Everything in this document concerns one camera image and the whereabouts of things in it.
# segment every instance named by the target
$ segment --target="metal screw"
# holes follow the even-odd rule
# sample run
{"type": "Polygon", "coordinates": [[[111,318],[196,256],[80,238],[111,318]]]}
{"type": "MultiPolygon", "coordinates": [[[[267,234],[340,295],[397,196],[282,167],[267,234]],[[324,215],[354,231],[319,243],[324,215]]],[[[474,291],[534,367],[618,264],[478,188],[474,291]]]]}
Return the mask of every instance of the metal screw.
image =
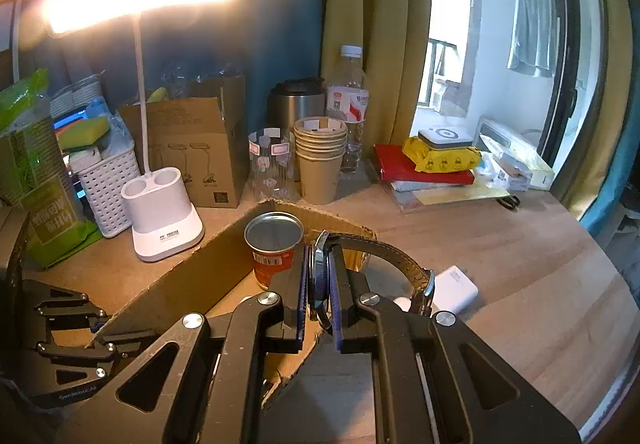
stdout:
{"type": "Polygon", "coordinates": [[[436,314],[436,323],[439,323],[440,325],[450,327],[455,322],[456,322],[456,317],[453,316],[452,313],[447,312],[446,310],[443,310],[436,314]]]}
{"type": "Polygon", "coordinates": [[[373,307],[380,303],[380,296],[376,293],[363,293],[360,294],[360,303],[373,307]]]}
{"type": "Polygon", "coordinates": [[[273,305],[274,303],[277,303],[279,299],[280,296],[272,291],[266,291],[266,293],[258,295],[258,303],[261,305],[273,305]]]}
{"type": "Polygon", "coordinates": [[[187,314],[182,318],[182,324],[188,329],[196,329],[204,322],[204,318],[202,314],[198,314],[197,312],[192,312],[191,314],[187,314]]]}

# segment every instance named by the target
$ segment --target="plastic water bottle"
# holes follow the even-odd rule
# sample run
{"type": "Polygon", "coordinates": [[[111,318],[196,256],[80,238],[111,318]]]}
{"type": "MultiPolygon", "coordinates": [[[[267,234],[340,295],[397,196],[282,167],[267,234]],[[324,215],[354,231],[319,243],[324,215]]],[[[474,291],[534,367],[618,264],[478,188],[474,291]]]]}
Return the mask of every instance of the plastic water bottle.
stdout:
{"type": "Polygon", "coordinates": [[[342,46],[327,82],[326,114],[347,123],[347,148],[340,170],[353,173],[362,156],[362,133],[369,101],[362,70],[362,47],[342,46]]]}

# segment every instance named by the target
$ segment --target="yellow curtain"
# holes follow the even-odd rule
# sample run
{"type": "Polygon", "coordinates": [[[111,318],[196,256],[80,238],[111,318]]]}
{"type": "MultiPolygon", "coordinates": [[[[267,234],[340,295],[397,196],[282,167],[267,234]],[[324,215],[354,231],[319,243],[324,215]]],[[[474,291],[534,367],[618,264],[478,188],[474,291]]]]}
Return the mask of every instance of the yellow curtain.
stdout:
{"type": "Polygon", "coordinates": [[[431,0],[327,0],[322,76],[335,66],[340,46],[363,47],[369,104],[363,149],[400,144],[409,135],[429,39],[431,0]]]}
{"type": "Polygon", "coordinates": [[[605,0],[605,5],[609,44],[600,113],[586,147],[575,145],[565,163],[567,171],[563,167],[552,187],[553,194],[578,220],[595,201],[607,176],[629,96],[633,57],[629,3],[605,0]]]}

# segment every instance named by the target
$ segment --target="white lamp base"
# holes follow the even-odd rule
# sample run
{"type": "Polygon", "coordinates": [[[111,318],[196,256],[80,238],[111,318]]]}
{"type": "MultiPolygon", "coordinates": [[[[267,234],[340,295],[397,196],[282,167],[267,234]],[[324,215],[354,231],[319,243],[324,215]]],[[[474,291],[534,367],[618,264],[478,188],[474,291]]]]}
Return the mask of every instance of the white lamp base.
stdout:
{"type": "Polygon", "coordinates": [[[204,227],[195,206],[186,218],[149,233],[133,231],[133,248],[143,262],[157,262],[195,246],[202,240],[204,227]]]}
{"type": "Polygon", "coordinates": [[[120,192],[140,260],[157,262],[197,244],[202,220],[189,200],[180,170],[161,168],[127,182],[120,192]]]}

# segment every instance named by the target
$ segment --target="leather watch strap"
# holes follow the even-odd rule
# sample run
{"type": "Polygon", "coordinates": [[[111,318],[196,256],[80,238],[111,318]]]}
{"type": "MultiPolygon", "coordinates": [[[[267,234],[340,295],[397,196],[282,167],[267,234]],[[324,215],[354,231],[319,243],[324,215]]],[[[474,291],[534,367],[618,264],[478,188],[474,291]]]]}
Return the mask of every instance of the leather watch strap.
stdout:
{"type": "Polygon", "coordinates": [[[414,289],[425,289],[429,284],[430,271],[420,267],[408,254],[390,244],[348,233],[331,233],[325,247],[338,244],[342,249],[354,249],[369,253],[393,264],[407,277],[414,289]]]}

